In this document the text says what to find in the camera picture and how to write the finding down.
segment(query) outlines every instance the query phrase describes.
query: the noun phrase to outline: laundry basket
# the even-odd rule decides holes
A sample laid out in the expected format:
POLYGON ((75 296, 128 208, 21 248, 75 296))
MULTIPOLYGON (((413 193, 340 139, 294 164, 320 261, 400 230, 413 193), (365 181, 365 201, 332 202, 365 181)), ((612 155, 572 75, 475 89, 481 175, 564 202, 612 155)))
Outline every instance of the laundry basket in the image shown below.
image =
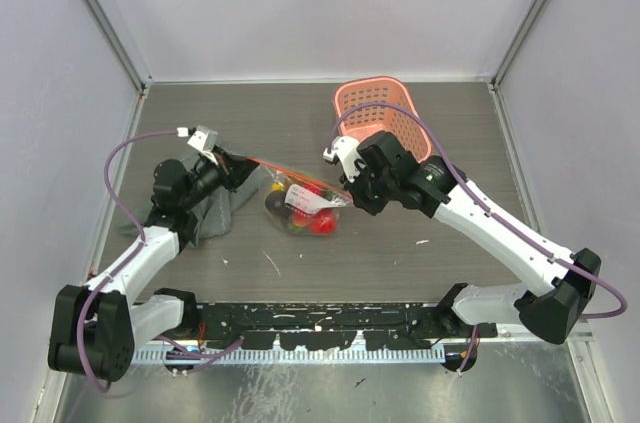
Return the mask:
MULTIPOLYGON (((401 106, 418 116, 407 88, 395 78, 380 76, 345 83, 333 99, 338 117, 351 108, 365 103, 382 102, 401 106)), ((431 154, 427 134, 407 115, 382 106, 371 106, 356 111, 340 125, 340 133, 364 141, 374 133, 386 130, 393 133, 418 161, 431 154)))

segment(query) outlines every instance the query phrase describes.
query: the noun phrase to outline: gray floor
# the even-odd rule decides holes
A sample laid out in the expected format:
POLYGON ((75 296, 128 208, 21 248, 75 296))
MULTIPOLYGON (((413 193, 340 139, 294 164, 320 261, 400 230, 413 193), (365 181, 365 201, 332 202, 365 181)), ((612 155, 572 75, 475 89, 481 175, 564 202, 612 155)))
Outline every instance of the gray floor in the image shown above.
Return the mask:
POLYGON ((462 378, 438 364, 414 363, 214 365, 175 379, 161 366, 138 366, 114 385, 109 396, 117 395, 128 396, 105 398, 71 376, 55 421, 590 421, 566 347, 543 342, 483 342, 462 378))
MULTIPOLYGON (((506 210, 522 218, 487 87, 481 83, 410 84, 413 101, 456 165, 506 210)), ((247 154, 337 182, 322 161, 335 119, 334 84, 154 86, 140 132, 207 125, 247 154)), ((177 138, 136 144, 122 198, 149 198, 157 163, 184 153, 177 138)), ((114 221, 121 219, 116 214, 114 221)), ((338 233, 297 237, 272 226, 255 196, 233 217, 232 231, 185 251, 143 293, 168 286, 207 301, 435 301, 456 282, 511 283, 515 278, 464 236, 417 212, 389 207, 371 217, 343 211, 338 233), (417 245, 417 241, 429 240, 417 245), (280 275, 265 256, 277 265, 280 275)), ((129 244, 111 232, 102 264, 129 244)))

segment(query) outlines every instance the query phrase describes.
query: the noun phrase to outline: white backdrop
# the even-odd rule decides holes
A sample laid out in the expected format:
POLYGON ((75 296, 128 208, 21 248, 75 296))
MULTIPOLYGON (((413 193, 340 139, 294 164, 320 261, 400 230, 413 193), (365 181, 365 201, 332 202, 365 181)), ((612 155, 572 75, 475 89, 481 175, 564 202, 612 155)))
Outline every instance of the white backdrop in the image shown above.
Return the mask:
POLYGON ((0 420, 26 423, 55 297, 86 276, 102 166, 136 90, 82 0, 0 1, 0 420))
POLYGON ((197 81, 489 77, 532 0, 102 1, 156 81, 197 81))
MULTIPOLYGON (((551 0, 503 85, 549 236, 603 258, 629 311, 593 320, 616 422, 637 422, 640 374, 640 0, 551 0)), ((589 310, 616 307, 604 290, 589 310)))

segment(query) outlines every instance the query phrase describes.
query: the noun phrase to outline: concrete floor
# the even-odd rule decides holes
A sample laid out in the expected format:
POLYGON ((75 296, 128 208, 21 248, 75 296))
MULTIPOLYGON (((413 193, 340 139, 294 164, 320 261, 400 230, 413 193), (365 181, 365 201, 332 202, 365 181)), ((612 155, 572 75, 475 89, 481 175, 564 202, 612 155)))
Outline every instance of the concrete floor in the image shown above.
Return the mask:
MULTIPOLYGON (((139 132, 209 126, 246 154, 335 181, 322 161, 335 120, 335 84, 156 85, 139 132)), ((421 118, 456 165, 507 211, 522 218, 493 101, 482 83, 416 83, 409 91, 421 118)), ((185 140, 137 143, 122 199, 137 206, 151 195, 153 169, 184 154, 185 140)), ((122 220, 116 213, 114 224, 122 220)), ((141 295, 167 286, 202 301, 436 301, 456 282, 513 283, 500 263, 456 231, 392 205, 376 217, 347 209, 328 238, 291 236, 272 225, 254 196, 233 215, 228 235, 187 249, 141 295), (279 274, 265 256, 269 255, 279 274)), ((111 230, 102 265, 130 243, 111 230)))

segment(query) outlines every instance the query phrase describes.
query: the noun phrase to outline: white scrap on table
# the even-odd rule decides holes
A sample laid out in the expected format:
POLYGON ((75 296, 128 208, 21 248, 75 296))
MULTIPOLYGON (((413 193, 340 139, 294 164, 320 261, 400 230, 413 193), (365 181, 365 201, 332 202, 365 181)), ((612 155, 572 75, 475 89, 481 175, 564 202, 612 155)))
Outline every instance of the white scrap on table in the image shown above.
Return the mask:
POLYGON ((282 278, 282 275, 280 274, 280 270, 279 270, 279 269, 278 269, 278 267, 276 266, 275 262, 271 259, 271 257, 270 257, 269 255, 267 255, 267 252, 266 252, 266 251, 263 251, 263 252, 262 252, 262 254, 263 254, 264 256, 266 256, 266 257, 267 257, 267 260, 269 260, 269 261, 271 262, 271 264, 273 265, 273 267, 274 267, 274 268, 276 269, 276 271, 278 272, 278 276, 279 276, 280 278, 282 278))

